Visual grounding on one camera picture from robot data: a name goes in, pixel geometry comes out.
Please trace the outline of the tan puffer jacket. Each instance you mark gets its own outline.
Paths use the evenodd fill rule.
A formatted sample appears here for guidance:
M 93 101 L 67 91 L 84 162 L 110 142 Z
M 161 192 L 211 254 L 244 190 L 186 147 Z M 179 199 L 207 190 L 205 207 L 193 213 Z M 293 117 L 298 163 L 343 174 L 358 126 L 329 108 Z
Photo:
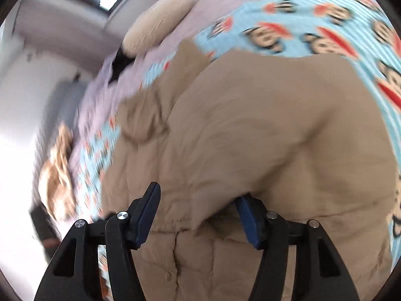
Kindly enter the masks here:
M 387 215 L 398 165 L 376 101 L 341 56 L 210 60 L 181 42 L 153 84 L 121 102 L 102 208 L 160 184 L 152 231 L 133 253 L 148 300 L 246 300 L 261 253 L 234 199 L 251 193 L 290 221 L 319 221 L 361 300 L 387 280 Z

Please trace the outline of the orange striped cloth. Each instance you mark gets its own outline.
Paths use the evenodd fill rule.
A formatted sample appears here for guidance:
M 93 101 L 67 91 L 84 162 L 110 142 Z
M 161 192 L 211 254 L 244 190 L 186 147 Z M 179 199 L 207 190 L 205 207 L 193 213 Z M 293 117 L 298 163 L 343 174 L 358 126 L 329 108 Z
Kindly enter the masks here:
M 69 127 L 61 123 L 50 155 L 41 168 L 38 192 L 48 214 L 57 222 L 75 215 L 75 197 L 69 173 L 69 157 L 73 136 Z

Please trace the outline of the grey padded headboard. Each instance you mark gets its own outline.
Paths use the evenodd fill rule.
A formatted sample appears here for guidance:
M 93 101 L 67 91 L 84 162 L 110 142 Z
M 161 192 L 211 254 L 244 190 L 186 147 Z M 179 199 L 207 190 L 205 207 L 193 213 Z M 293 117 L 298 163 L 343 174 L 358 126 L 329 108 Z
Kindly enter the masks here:
M 60 124 L 66 124 L 71 131 L 75 130 L 75 115 L 84 96 L 86 84 L 81 81 L 62 81 L 47 98 L 36 136 L 36 176 L 39 176 L 44 162 L 50 155 L 50 148 L 56 141 Z

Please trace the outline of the black cloth on bed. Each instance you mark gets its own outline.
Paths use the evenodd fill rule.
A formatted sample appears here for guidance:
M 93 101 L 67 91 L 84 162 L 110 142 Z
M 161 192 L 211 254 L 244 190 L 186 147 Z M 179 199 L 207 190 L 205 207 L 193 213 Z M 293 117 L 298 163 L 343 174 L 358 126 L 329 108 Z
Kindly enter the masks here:
M 112 74 L 108 84 L 118 80 L 120 74 L 126 69 L 126 67 L 134 62 L 135 57 L 126 56 L 122 46 L 120 46 L 116 53 L 115 59 L 112 62 Z

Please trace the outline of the grey curtain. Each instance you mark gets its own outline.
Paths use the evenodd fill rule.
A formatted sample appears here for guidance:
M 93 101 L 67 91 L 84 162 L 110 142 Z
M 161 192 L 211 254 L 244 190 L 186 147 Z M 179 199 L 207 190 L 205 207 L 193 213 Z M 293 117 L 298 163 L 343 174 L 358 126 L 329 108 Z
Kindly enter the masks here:
M 22 0 L 14 32 L 25 43 L 96 73 L 122 41 L 106 31 L 107 16 L 74 0 Z

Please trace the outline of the blue monkey print blanket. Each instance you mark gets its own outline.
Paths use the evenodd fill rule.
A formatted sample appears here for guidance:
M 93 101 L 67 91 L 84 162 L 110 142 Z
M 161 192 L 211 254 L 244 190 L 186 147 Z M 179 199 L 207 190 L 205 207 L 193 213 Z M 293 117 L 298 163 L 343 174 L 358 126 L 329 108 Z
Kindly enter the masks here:
M 387 215 L 391 272 L 400 256 L 400 39 L 378 3 L 375 0 L 246 2 L 192 39 L 181 40 L 174 52 L 150 66 L 136 93 L 150 87 L 165 72 L 183 41 L 191 41 L 210 60 L 240 50 L 284 58 L 335 54 L 351 64 L 379 107 L 398 165 L 395 201 Z M 116 124 L 118 107 L 81 149 L 77 174 L 79 210 L 92 219 L 107 214 L 102 208 L 102 181 L 121 134 Z

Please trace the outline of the round cream pleated cushion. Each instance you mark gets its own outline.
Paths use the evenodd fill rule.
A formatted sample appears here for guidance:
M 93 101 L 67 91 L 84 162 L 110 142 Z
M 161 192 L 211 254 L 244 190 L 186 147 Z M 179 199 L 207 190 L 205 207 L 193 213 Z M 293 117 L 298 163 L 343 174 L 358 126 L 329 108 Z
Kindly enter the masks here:
M 125 56 L 143 55 L 176 29 L 195 6 L 196 0 L 159 0 L 131 25 L 122 41 Z

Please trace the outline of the lavender bed cover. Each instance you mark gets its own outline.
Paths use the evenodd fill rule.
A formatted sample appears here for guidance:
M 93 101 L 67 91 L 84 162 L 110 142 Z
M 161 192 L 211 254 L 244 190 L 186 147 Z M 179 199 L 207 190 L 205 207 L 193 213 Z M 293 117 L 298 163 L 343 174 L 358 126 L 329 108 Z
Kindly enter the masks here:
M 145 72 L 174 52 L 181 40 L 192 38 L 217 19 L 233 11 L 240 4 L 250 0 L 197 0 L 190 13 L 159 46 L 144 56 L 139 56 L 120 75 L 118 81 L 110 84 L 111 64 L 115 54 L 108 56 L 98 75 L 89 83 L 75 117 L 75 139 L 69 159 L 69 170 L 76 177 L 79 170 L 79 155 L 84 144 L 102 127 L 114 113 L 120 102 L 139 90 Z

